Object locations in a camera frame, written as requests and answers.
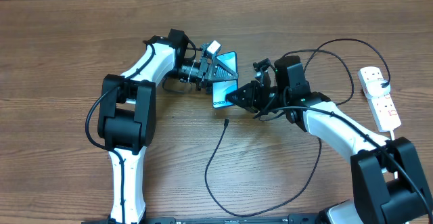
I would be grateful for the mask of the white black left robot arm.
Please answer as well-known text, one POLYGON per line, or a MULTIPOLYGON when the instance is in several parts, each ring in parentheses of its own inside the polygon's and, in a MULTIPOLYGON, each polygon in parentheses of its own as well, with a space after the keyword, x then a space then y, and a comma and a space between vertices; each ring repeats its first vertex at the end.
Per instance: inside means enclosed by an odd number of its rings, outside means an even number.
POLYGON ((101 95, 85 121, 99 112, 97 133, 104 144, 89 141, 109 153, 113 170, 113 205, 104 223, 144 223, 144 157, 156 130, 156 90, 168 78, 195 84, 197 90, 212 94, 214 108, 229 107, 225 99, 237 89, 237 54, 221 53, 217 41, 200 47, 182 30, 172 29, 167 37, 145 40, 145 53, 121 75, 108 74, 101 95))

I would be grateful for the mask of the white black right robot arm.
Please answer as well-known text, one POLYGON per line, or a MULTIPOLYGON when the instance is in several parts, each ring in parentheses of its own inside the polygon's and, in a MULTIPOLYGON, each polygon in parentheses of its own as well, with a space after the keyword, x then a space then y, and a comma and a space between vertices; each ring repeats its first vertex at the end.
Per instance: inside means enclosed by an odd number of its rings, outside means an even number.
POLYGON ((351 167, 353 199, 322 210, 316 223, 406 223, 432 216, 432 194, 415 146, 389 139, 311 91, 297 55, 254 64, 256 79, 227 94, 256 116, 282 111, 291 123, 324 140, 351 167))

